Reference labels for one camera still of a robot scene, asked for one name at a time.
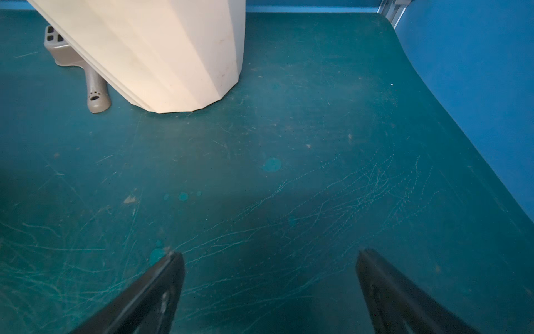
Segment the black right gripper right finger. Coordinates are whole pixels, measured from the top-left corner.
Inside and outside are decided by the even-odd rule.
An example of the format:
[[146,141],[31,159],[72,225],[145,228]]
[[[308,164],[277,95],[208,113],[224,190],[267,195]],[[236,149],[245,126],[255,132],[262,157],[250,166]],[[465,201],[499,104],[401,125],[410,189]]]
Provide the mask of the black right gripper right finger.
[[376,250],[361,250],[355,270],[376,333],[478,332],[436,302]]

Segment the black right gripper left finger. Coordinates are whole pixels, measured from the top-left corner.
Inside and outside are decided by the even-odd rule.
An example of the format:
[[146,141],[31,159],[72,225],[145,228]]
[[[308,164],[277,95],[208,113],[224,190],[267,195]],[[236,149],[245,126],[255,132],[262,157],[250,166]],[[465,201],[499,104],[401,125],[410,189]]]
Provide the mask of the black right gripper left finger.
[[170,252],[73,333],[169,333],[185,278],[184,257]]

